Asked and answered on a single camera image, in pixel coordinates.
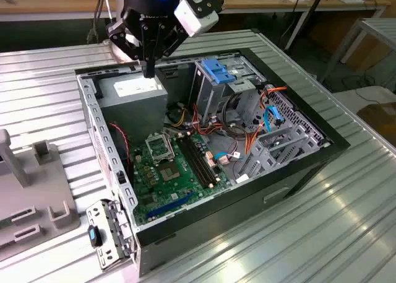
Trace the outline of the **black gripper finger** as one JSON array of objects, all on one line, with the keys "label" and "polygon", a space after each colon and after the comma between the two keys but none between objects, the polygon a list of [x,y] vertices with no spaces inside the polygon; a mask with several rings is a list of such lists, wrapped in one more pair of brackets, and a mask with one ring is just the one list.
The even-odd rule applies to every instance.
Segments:
[{"label": "black gripper finger", "polygon": [[163,56],[170,56],[187,37],[188,34],[179,22],[175,24],[160,22],[158,24],[154,46],[148,58],[149,78],[153,78],[155,75],[156,61]]},{"label": "black gripper finger", "polygon": [[149,20],[123,18],[108,26],[111,42],[133,61],[142,61],[142,72],[149,78]]}]

